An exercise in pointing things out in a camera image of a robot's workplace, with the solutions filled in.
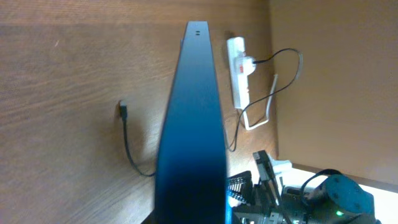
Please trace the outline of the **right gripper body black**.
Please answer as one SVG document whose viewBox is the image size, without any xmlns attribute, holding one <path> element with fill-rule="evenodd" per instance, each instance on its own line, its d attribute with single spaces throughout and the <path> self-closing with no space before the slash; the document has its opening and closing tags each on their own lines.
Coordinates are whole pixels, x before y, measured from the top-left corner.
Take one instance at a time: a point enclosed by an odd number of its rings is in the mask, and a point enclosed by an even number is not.
<svg viewBox="0 0 398 224">
<path fill-rule="evenodd" d="M 299 206 L 296 205 L 299 191 L 287 186 L 280 178 L 282 186 L 271 180 L 273 174 L 270 156 L 266 151 L 253 154 L 259 173 L 258 182 L 253 181 L 252 204 L 243 204 L 235 199 L 231 207 L 232 223 L 298 223 Z"/>
</svg>

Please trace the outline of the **white power strip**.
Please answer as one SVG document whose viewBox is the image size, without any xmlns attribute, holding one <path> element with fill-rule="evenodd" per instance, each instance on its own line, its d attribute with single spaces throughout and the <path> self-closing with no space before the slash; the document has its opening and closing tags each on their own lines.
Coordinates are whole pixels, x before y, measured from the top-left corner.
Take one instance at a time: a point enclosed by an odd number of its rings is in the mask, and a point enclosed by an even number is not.
<svg viewBox="0 0 398 224">
<path fill-rule="evenodd" d="M 237 75 L 234 71 L 236 57 L 245 57 L 245 43 L 243 37 L 233 37 L 226 41 L 228 49 L 229 70 L 233 91 L 233 102 L 236 109 L 245 109 L 249 104 L 248 76 Z"/>
</svg>

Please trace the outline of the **blue screen Galaxy smartphone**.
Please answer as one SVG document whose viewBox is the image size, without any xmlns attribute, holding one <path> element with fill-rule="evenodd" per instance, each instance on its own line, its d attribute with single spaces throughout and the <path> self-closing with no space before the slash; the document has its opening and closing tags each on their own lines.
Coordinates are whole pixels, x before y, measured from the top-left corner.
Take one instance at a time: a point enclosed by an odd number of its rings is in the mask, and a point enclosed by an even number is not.
<svg viewBox="0 0 398 224">
<path fill-rule="evenodd" d="M 226 146 L 210 32 L 187 23 L 162 126 L 157 223 L 225 223 Z"/>
</svg>

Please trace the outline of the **white USB charger plug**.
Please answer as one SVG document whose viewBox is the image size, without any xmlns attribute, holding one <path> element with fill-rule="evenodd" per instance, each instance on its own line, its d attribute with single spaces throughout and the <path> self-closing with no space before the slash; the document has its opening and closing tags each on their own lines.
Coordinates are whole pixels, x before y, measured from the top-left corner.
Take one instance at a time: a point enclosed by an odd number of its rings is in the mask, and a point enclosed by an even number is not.
<svg viewBox="0 0 398 224">
<path fill-rule="evenodd" d="M 252 74 L 256 69 L 256 64 L 254 62 L 254 57 L 236 57 L 234 60 L 234 71 L 237 75 L 248 76 Z"/>
</svg>

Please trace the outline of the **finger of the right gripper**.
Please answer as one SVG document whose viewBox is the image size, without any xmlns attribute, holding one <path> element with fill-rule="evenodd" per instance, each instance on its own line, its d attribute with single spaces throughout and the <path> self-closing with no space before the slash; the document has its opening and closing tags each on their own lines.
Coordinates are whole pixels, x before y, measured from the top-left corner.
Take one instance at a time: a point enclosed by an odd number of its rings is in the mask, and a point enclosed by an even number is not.
<svg viewBox="0 0 398 224">
<path fill-rule="evenodd" d="M 251 172 L 245 171 L 227 178 L 228 182 L 228 195 L 243 203 L 252 204 L 252 175 Z"/>
</svg>

